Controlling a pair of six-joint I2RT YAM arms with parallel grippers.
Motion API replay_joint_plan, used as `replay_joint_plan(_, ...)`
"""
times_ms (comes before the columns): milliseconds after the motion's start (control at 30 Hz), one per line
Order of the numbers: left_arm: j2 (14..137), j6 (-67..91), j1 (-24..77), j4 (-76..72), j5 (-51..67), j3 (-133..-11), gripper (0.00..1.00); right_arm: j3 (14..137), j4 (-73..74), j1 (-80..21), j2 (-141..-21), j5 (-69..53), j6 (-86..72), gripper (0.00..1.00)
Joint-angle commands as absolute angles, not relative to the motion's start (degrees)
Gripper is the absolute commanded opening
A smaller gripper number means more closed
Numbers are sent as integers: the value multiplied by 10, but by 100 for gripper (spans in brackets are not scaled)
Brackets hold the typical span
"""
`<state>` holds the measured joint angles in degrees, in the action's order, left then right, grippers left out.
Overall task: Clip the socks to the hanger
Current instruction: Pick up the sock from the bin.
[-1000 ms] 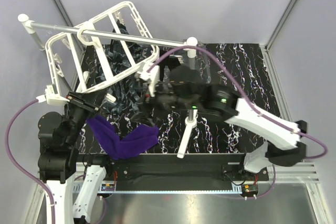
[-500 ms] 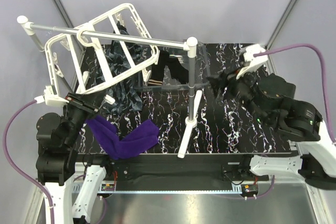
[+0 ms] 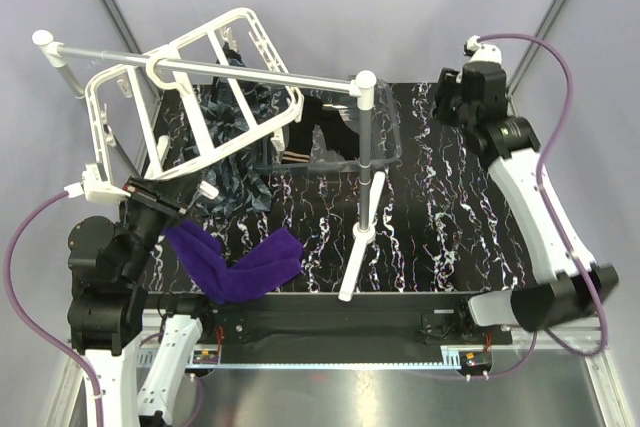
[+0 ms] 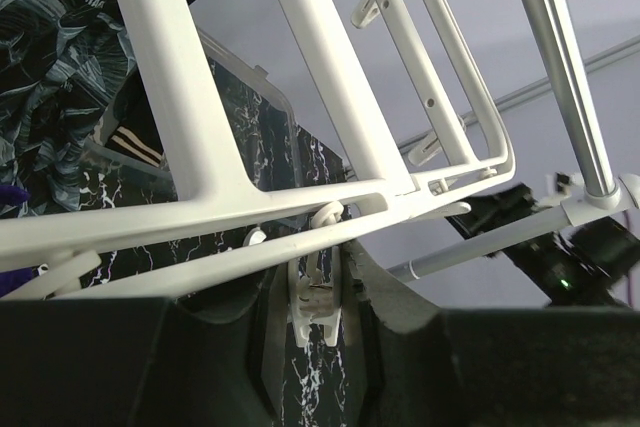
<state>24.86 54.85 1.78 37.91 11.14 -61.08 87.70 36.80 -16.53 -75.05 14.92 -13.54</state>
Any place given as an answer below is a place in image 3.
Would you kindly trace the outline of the purple fleece sock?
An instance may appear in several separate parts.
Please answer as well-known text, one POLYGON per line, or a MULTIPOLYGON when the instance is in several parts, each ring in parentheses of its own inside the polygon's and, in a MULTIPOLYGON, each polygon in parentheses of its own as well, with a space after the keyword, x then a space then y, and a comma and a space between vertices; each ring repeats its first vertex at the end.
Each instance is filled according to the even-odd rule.
POLYGON ((303 244, 280 228, 233 265, 223 244, 190 220, 164 231, 191 280, 216 304, 256 300, 302 272, 303 244))

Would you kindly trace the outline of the black striped sock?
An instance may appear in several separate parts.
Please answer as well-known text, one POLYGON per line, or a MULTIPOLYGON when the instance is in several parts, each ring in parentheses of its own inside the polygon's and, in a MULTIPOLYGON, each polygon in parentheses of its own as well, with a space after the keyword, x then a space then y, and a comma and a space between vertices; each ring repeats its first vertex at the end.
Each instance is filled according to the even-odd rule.
POLYGON ((288 142, 283 152, 282 164, 306 164, 310 160, 313 146, 313 133, 323 113, 323 102, 313 96, 306 96, 303 102, 302 117, 299 122, 288 126, 288 142))

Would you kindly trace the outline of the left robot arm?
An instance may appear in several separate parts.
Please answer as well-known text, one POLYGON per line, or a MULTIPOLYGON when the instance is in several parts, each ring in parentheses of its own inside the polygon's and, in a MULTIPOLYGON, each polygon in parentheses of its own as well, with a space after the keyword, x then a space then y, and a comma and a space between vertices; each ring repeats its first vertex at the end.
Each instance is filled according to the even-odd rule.
POLYGON ((167 181, 131 178, 119 219, 79 222, 68 237, 73 350, 85 372, 91 426, 170 426, 188 357, 215 333, 216 319, 195 300, 176 300, 144 384, 137 383, 143 312, 148 292, 141 277, 162 232, 179 223, 194 197, 190 177, 167 181))

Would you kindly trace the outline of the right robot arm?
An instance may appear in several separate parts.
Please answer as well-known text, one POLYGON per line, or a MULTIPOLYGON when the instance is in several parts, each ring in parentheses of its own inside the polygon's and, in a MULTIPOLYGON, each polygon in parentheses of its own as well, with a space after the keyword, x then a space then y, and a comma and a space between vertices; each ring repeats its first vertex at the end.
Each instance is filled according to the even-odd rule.
POLYGON ((529 287, 472 297, 454 318, 457 337, 472 344, 494 325, 536 332, 597 313, 618 286, 618 274, 612 265, 597 263, 548 177, 536 171, 540 142, 528 120, 508 114, 502 66, 471 61, 461 70, 442 69, 433 117, 459 130, 498 186, 525 241, 535 279, 529 287))

